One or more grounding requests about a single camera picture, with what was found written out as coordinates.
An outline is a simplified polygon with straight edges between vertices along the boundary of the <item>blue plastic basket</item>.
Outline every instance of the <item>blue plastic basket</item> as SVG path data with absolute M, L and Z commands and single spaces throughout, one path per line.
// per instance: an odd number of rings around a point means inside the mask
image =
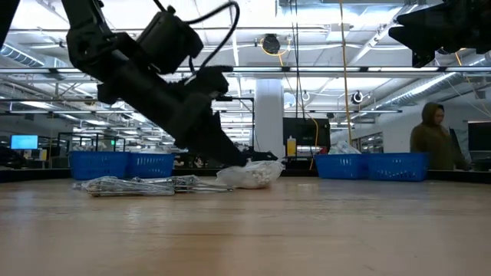
M 70 153 L 71 177 L 75 180 L 96 179 L 102 176 L 123 178 L 128 158 L 129 153 L 74 151 Z
M 428 170 L 425 153 L 377 153 L 368 155 L 370 180 L 424 181 Z
M 368 174 L 364 154 L 317 155 L 315 164 L 323 179 L 366 179 Z
M 128 172 L 142 179 L 170 177 L 173 167 L 173 154 L 131 153 Z

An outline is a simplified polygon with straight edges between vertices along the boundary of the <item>hood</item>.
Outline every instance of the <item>hood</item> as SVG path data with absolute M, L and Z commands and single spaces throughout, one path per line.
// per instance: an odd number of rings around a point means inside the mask
M 434 117 L 438 109 L 443 110 L 443 105 L 438 103 L 427 103 L 423 107 L 423 112 L 421 113 L 421 118 L 423 119 L 423 124 L 427 126 L 434 126 Z

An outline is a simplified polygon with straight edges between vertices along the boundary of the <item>yellow bottle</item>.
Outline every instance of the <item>yellow bottle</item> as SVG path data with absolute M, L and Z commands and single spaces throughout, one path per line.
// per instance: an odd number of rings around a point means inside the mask
M 297 154 L 297 140 L 290 136 L 286 140 L 286 156 L 295 156 Z

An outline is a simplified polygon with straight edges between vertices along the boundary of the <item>pillar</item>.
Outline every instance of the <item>pillar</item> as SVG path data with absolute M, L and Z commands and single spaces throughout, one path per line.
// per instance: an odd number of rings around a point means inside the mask
M 271 151 L 281 160 L 285 156 L 282 80 L 256 80 L 254 99 L 255 150 Z

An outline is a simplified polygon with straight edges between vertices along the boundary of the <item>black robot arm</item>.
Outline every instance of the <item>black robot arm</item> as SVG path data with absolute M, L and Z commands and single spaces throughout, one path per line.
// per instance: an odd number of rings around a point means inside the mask
M 441 4 L 397 17 L 389 35 L 413 51 L 413 66 L 423 67 L 440 54 L 461 48 L 477 54 L 491 50 L 491 1 L 443 0 Z
M 192 77 L 178 83 L 167 83 L 160 77 L 175 73 L 186 58 L 197 57 L 203 49 L 199 35 L 174 15 L 172 7 L 160 6 L 161 11 L 134 40 L 127 33 L 110 30 L 101 11 L 102 1 L 62 3 L 70 22 L 70 61 L 102 82 L 97 87 L 99 101 L 114 104 L 124 100 L 168 132 L 180 148 L 227 165 L 246 164 L 245 157 L 222 131 L 219 113 L 211 108 L 212 101 L 228 91 L 223 73 L 232 68 L 202 64 Z M 219 9 L 229 6 L 234 6 L 239 16 L 236 2 Z

